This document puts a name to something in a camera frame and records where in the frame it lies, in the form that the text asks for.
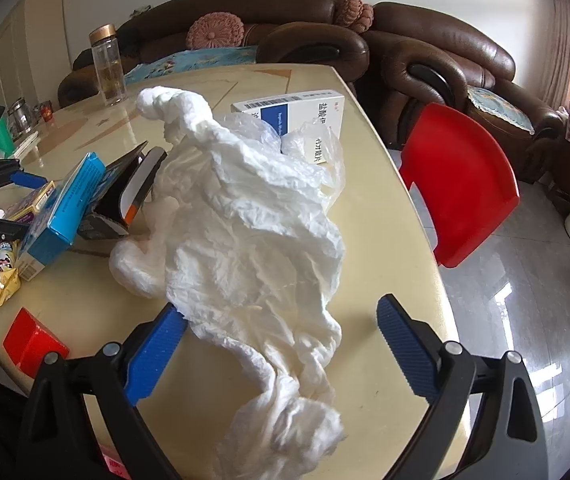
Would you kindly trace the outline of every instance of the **red plastic chair back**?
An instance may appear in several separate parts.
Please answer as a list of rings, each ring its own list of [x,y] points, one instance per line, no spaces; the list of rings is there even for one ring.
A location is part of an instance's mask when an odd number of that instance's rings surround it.
[[[516,178],[494,137],[473,119],[428,104],[401,152],[405,186],[421,192],[434,222],[434,257],[456,267],[518,205]]]

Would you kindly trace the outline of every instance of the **sofa backrest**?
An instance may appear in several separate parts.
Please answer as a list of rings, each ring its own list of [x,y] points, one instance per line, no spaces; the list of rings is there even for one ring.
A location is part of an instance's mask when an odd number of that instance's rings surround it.
[[[334,0],[171,0],[119,27],[121,52],[152,62],[184,50],[191,24],[217,11],[236,14],[245,25],[244,44],[258,44],[284,23],[332,23]]]
[[[446,51],[472,86],[492,89],[495,78],[514,79],[510,54],[477,28],[449,14],[394,2],[374,6],[371,30],[415,38]]]

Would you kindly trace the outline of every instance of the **blue floral seat cushion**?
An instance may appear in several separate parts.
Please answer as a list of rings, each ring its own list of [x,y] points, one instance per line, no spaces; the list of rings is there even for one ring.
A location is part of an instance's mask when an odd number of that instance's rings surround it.
[[[534,135],[534,127],[529,118],[518,108],[499,95],[485,88],[470,86],[467,88],[469,102],[475,108],[489,115],[502,119],[517,128],[525,130],[529,135]]]
[[[211,66],[252,64],[256,62],[256,49],[256,46],[233,46],[176,52],[153,63],[136,65],[126,73],[125,84]]]

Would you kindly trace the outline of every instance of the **metal screw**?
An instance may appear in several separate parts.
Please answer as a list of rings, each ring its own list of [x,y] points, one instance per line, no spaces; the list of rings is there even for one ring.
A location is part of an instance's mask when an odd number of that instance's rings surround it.
[[[456,341],[447,341],[445,343],[445,351],[448,354],[460,355],[463,353],[463,347],[461,346],[460,343],[457,343]]]
[[[118,343],[108,343],[103,347],[103,354],[108,357],[113,357],[121,351],[121,345]]]
[[[43,362],[46,365],[53,365],[58,360],[59,360],[59,355],[56,352],[47,352],[45,354],[45,357],[43,358]]]
[[[507,352],[507,361],[517,365],[518,363],[523,361],[523,357],[518,352],[510,350],[509,352]]]

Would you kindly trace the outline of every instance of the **sofa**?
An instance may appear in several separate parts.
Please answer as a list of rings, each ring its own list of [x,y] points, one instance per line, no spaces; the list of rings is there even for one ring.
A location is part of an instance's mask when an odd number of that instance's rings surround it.
[[[356,32],[332,25],[334,0],[171,0],[118,28],[123,70],[127,73],[139,63],[186,50],[192,23],[216,11],[242,20],[242,45],[257,45],[256,62],[328,64],[348,84],[367,70],[367,43]],[[61,107],[98,93],[89,49],[79,54],[72,68],[59,85]]]
[[[513,83],[505,49],[471,25],[435,10],[393,2],[374,6],[362,34],[370,64],[356,82],[359,101],[390,147],[402,149],[423,106],[446,104],[478,121],[498,141],[519,180],[533,182],[550,167],[562,119]],[[483,88],[524,112],[533,134],[471,105],[468,87]]]

